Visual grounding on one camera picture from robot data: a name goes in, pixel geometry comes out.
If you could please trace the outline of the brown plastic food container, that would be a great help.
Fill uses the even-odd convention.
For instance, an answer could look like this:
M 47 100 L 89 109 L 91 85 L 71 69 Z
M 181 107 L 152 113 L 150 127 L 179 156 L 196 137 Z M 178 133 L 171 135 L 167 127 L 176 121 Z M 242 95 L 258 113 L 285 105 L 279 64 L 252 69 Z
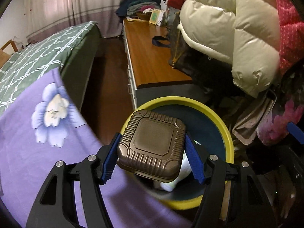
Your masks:
M 117 165 L 160 182 L 178 177 L 184 153 L 185 124 L 149 110 L 133 112 L 117 148 Z

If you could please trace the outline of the yellow rimmed trash bin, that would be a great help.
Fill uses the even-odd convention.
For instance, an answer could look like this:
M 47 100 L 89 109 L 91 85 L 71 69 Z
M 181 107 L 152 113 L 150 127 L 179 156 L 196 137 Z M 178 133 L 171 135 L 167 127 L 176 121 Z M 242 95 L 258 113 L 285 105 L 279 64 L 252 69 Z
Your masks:
M 180 119 L 186 126 L 185 133 L 190 132 L 199 145 L 205 146 L 209 153 L 217 155 L 225 162 L 233 163 L 233 142 L 228 128 L 212 109 L 201 102 L 181 96 L 166 96 L 150 100 L 134 112 L 137 110 L 149 110 Z M 131 116 L 124 123 L 122 134 Z M 150 195 L 174 210 L 198 207 L 205 191 L 204 186 L 190 176 L 178 183 L 172 192 L 155 190 L 155 180 L 137 176 Z

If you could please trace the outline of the beige cloth bag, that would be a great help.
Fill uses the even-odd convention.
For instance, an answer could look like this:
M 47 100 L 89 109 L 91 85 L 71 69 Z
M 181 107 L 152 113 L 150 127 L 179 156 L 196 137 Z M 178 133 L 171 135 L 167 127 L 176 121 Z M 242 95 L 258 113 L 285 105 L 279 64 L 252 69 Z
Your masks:
M 257 135 L 257 127 L 270 113 L 276 102 L 276 94 L 270 89 L 252 101 L 237 119 L 232 134 L 243 144 L 250 145 Z

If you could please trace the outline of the purple floral tablecloth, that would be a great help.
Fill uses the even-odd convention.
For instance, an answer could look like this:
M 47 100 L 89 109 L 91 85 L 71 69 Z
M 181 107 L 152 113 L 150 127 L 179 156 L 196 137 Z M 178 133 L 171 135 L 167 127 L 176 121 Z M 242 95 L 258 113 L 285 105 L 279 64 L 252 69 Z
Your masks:
M 25 227 L 34 200 L 59 160 L 77 163 L 101 142 L 69 98 L 57 68 L 27 87 L 1 115 L 1 200 Z M 190 227 L 187 219 L 115 168 L 101 194 L 114 227 Z

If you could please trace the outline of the brown patterned handbag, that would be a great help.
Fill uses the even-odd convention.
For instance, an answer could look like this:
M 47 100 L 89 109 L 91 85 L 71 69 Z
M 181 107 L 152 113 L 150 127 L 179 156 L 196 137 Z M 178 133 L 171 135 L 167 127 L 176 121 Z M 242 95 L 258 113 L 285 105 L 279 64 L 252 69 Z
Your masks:
M 232 78 L 232 67 L 189 47 L 182 36 L 182 32 L 177 28 L 178 25 L 179 13 L 176 13 L 174 21 L 167 27 L 167 35 L 152 38 L 154 46 L 170 49 L 169 65 L 190 76 L 196 82 L 213 81 L 217 78 L 230 80 Z

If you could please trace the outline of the green plaid bed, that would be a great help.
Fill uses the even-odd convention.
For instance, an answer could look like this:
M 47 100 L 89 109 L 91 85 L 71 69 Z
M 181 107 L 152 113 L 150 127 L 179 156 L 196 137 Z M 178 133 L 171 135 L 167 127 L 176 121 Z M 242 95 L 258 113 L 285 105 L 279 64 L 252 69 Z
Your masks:
M 59 70 L 69 96 L 81 109 L 100 39 L 97 23 L 89 21 L 14 53 L 1 67 L 1 112 L 53 68 Z

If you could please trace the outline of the cream puffer jacket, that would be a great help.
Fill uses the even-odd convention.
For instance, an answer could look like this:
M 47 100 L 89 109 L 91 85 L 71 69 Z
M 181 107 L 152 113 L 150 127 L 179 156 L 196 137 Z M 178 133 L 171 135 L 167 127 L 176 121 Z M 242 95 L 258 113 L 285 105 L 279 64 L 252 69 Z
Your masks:
M 279 68 L 276 0 L 185 0 L 178 29 L 191 48 L 230 64 L 233 83 L 257 97 Z

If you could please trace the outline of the pink dotted garment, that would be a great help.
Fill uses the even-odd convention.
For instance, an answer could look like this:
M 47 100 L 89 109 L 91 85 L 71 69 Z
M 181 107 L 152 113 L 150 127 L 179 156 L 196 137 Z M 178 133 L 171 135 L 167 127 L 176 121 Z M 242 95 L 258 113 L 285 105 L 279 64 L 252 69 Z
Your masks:
M 276 0 L 280 27 L 279 70 L 284 75 L 303 59 L 303 19 L 291 0 Z

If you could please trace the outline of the pink striped curtain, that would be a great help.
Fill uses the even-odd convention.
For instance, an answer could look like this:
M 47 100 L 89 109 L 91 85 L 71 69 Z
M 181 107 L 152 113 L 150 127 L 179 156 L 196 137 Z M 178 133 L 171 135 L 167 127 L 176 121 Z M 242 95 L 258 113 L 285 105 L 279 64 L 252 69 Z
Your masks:
M 123 0 L 25 0 L 28 42 L 44 40 L 67 27 L 94 21 L 102 37 L 121 34 L 116 10 Z

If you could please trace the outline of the green white box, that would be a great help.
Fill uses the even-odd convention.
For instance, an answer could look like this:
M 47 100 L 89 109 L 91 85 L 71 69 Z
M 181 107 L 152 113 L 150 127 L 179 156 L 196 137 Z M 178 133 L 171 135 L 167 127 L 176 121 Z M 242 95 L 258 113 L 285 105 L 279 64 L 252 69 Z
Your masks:
M 163 21 L 163 16 L 164 16 L 164 10 L 153 9 L 151 11 L 149 23 L 156 26 L 161 26 Z

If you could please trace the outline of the pile of folded clothes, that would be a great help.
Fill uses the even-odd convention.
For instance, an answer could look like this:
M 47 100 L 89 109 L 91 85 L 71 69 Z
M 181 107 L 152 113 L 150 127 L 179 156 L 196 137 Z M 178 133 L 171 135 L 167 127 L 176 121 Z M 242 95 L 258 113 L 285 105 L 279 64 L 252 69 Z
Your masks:
M 142 7 L 153 6 L 154 8 L 160 8 L 160 5 L 161 0 L 123 0 L 120 2 L 115 14 L 123 19 L 135 15 Z

